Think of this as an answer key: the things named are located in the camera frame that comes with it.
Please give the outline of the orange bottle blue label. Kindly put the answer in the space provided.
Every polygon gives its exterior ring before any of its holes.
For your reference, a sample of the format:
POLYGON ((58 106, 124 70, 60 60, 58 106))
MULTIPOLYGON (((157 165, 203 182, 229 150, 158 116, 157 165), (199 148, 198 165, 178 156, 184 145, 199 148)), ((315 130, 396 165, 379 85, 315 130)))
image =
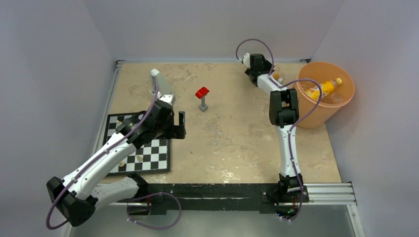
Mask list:
POLYGON ((280 73, 278 73, 278 72, 274 72, 274 73, 272 74, 272 77, 273 77, 273 79, 275 79, 278 83, 282 83, 282 81, 283 81, 283 79, 282 79, 282 77, 281 77, 280 73))

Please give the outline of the yellow juice bottle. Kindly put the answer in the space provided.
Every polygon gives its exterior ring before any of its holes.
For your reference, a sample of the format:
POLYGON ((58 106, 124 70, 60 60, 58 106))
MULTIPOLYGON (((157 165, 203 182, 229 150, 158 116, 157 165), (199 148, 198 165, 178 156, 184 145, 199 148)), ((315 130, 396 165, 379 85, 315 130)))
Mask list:
POLYGON ((336 78, 331 81, 324 82, 320 86, 314 86, 305 91, 305 93, 314 100, 323 99, 333 92, 338 86, 342 84, 341 78, 336 78))

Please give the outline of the clear plastic bottle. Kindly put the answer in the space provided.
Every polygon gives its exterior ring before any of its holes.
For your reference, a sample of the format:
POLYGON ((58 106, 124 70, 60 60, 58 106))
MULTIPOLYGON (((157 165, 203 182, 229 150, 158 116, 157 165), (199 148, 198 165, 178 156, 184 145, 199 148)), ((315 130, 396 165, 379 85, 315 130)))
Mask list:
POLYGON ((302 91, 307 91, 311 87, 313 87, 313 83, 310 82, 310 81, 305 81, 305 80, 304 81, 300 81, 299 84, 300 84, 300 87, 301 87, 302 91))

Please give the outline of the clear bottle white label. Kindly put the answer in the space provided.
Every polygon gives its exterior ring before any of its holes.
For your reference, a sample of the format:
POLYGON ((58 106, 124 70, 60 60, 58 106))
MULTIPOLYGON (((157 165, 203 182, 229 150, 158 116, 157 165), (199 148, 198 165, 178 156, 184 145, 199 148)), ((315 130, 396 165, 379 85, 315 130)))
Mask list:
POLYGON ((342 104, 345 102, 345 97, 341 93, 333 92, 330 94, 331 104, 342 104))

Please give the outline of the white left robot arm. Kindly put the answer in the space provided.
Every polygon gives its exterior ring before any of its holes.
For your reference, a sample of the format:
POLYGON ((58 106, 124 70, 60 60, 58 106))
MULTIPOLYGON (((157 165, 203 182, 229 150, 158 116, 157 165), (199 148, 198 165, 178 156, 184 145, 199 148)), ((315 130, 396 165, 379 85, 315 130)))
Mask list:
POLYGON ((73 227, 85 223, 96 210, 120 200, 151 201, 148 183, 138 174, 130 174, 118 182, 98 184, 121 161, 155 139, 184 139, 185 113, 179 112, 174 123, 173 94, 156 95, 147 111, 126 118, 109 140, 79 168, 63 178, 52 177, 46 184, 52 207, 46 226, 55 230, 50 218, 55 208, 64 216, 64 224, 73 227))

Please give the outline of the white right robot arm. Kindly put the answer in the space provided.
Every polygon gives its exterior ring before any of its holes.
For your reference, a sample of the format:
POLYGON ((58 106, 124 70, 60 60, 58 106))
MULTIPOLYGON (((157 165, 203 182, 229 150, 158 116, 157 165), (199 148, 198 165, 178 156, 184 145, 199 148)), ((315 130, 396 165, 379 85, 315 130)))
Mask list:
POLYGON ((295 139, 295 124, 299 119, 297 92, 269 75, 272 64, 264 55, 245 53, 241 62, 247 67, 245 74, 251 83, 269 95, 269 120, 279 138, 279 181, 273 191, 267 191, 266 195, 276 203, 296 201, 297 195, 303 192, 295 139))

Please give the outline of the orange plastic bin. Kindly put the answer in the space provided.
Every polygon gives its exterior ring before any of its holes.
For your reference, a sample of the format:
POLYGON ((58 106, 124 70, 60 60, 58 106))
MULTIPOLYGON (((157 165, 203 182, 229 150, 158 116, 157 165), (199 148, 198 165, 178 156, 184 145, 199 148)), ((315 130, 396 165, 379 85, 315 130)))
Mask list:
POLYGON ((339 109, 347 105, 355 94, 355 84, 343 68, 329 62, 310 62, 304 65, 297 73, 296 78, 312 79, 319 84, 336 78, 342 79, 342 85, 338 86, 333 92, 341 93, 345 97, 342 104, 331 104, 330 94, 321 100, 317 108, 312 112, 316 100, 310 98, 305 91, 302 91, 299 82, 293 84, 293 88, 297 91, 299 115, 302 119, 297 126, 302 128, 316 128, 324 124, 339 109))

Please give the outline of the black white chessboard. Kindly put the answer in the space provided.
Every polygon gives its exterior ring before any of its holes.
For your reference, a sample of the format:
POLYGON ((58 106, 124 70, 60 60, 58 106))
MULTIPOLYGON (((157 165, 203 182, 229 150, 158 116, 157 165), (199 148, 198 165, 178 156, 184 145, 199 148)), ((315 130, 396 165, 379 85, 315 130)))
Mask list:
MULTIPOLYGON (((130 118, 134 113, 108 114, 104 126, 103 142, 106 144, 116 128, 124 119, 130 118)), ((126 165, 119 167, 117 164, 108 174, 111 176, 129 175, 131 173, 153 174, 166 173, 170 171, 171 141, 154 139, 143 145, 139 150, 127 156, 124 161, 126 165), (143 155, 143 161, 137 162, 136 155, 143 155)))

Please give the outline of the white metronome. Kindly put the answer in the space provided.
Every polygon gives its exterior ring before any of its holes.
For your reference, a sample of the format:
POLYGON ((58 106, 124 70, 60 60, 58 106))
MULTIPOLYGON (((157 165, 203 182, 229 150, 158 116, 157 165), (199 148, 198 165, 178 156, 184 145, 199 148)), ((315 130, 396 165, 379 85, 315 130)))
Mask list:
POLYGON ((156 94, 157 91, 157 98, 163 98, 164 101, 174 105, 175 103, 175 94, 172 86, 166 80, 163 73, 161 73, 157 69, 152 69, 149 76, 149 81, 151 83, 151 87, 149 93, 152 95, 156 94))

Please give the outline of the red grey toy stand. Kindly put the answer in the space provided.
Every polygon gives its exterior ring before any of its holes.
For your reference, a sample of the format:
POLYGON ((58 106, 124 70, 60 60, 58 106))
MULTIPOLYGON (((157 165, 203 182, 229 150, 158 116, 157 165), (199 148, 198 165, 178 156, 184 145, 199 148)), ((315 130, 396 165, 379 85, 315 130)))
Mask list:
POLYGON ((205 97, 209 93, 209 90, 206 87, 201 87, 197 92, 195 93, 195 96, 200 99, 201 103, 199 105, 199 109, 202 112, 205 112, 208 109, 208 105, 206 104, 205 97))

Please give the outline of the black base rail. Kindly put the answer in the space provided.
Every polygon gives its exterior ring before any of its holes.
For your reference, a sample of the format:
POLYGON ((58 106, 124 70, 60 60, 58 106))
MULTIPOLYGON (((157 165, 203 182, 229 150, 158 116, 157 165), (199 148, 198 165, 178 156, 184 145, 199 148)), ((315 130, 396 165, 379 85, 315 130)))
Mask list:
POLYGON ((308 190, 280 193, 276 183, 250 184, 149 184, 150 204, 140 196, 136 203, 151 207, 152 215, 169 210, 257 211, 260 214, 295 214, 295 207, 309 202, 308 190))

